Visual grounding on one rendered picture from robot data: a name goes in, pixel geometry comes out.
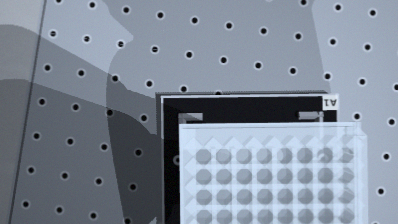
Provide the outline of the white well plate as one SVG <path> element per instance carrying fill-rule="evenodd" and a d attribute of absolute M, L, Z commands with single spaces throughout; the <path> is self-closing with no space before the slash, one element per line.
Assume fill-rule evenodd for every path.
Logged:
<path fill-rule="evenodd" d="M 180 224 L 368 224 L 361 122 L 179 124 L 179 158 Z"/>

